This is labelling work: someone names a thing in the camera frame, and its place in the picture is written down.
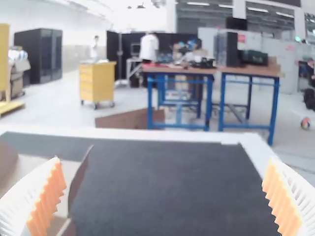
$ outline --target blue metal table frame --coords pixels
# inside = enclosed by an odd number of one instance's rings
[[[236,81],[236,80],[227,80],[227,75],[233,76],[245,76],[249,77],[249,81]],[[273,80],[273,83],[259,83],[253,82],[252,79],[255,78],[264,78]],[[247,104],[225,104],[225,87],[227,83],[234,83],[234,84],[248,84],[248,98]],[[261,86],[272,86],[274,88],[273,91],[273,101],[272,101],[272,111],[271,111],[271,119],[269,125],[259,125],[259,124],[249,124],[249,118],[251,114],[251,101],[252,101],[252,86],[253,85],[261,85]],[[243,73],[225,73],[222,72],[221,76],[221,98],[220,98],[220,113],[219,113],[219,131],[223,131],[224,128],[241,128],[241,129],[266,129],[269,130],[269,137],[268,137],[268,144],[273,144],[274,133],[275,133],[275,124],[276,124],[276,116],[277,116],[277,106],[278,106],[278,95],[279,95],[279,77],[272,77],[272,76],[263,76],[263,75],[254,75],[254,74],[243,74]],[[240,123],[225,123],[224,122],[224,108],[228,106],[231,112],[235,115]],[[245,117],[236,109],[237,107],[245,107],[246,108],[246,115]]]
[[[176,80],[175,76],[190,76],[197,77],[197,80]],[[178,72],[148,72],[148,129],[154,128],[185,128],[185,129],[203,129],[210,130],[210,118],[212,114],[212,84],[214,81],[213,74],[201,73],[178,73]],[[176,107],[176,123],[155,123],[153,121],[153,82],[157,83],[157,107]],[[187,83],[192,84],[192,91],[176,90],[179,93],[178,99],[167,99],[166,92],[174,91],[174,89],[167,89],[168,83]],[[203,100],[203,86],[207,85],[207,99],[206,99],[206,114],[204,125],[200,124],[185,124],[182,123],[183,107],[196,108],[197,118],[201,117],[201,104]],[[191,98],[183,99],[183,92],[191,92]]]

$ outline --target door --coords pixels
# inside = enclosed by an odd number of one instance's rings
[[[41,29],[41,70],[40,83],[46,83],[52,80],[52,34],[51,29]]]
[[[118,33],[107,31],[107,59],[109,61],[116,61],[115,65],[115,80],[121,79],[121,59],[118,57],[118,51],[122,51],[121,48],[121,38]]]
[[[62,77],[62,47],[63,47],[63,32],[61,30],[53,30],[52,80],[57,80]]]

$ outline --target orange foam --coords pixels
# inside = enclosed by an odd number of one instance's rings
[[[57,160],[47,175],[47,180],[42,186],[39,198],[35,201],[34,207],[27,220],[27,227],[32,236],[46,236],[47,229],[50,227],[50,221],[54,218],[57,211],[60,197],[66,188],[63,176],[62,165]]]
[[[294,204],[288,183],[278,171],[277,166],[270,161],[262,182],[262,191],[269,200],[268,206],[276,217],[275,223],[279,225],[278,232],[283,236],[296,236],[302,226],[302,219]]]

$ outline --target red sign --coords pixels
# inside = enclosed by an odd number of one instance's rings
[[[244,34],[238,34],[238,41],[240,43],[245,43],[246,42],[246,36]]]
[[[295,51],[295,48],[292,45],[288,45],[285,49],[287,51],[290,51],[290,52],[294,52]]]

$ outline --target yellow cart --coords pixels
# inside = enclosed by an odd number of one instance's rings
[[[109,101],[115,106],[115,65],[116,62],[82,63],[80,64],[80,98],[94,104],[96,110],[99,102]]]
[[[10,25],[0,24],[0,92],[5,91],[5,102],[0,102],[1,116],[25,107],[23,102],[11,101],[11,69],[13,63],[8,62]]]

